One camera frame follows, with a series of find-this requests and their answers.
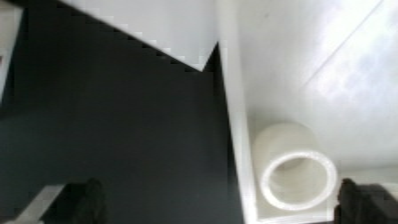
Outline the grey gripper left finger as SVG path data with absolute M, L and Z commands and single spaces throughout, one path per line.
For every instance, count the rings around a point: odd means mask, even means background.
M 5 224 L 106 224 L 106 200 L 99 180 L 48 185 Z

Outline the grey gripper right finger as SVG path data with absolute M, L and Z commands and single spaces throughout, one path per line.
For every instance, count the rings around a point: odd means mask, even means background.
M 398 224 L 398 183 L 359 184 L 343 179 L 334 224 Z

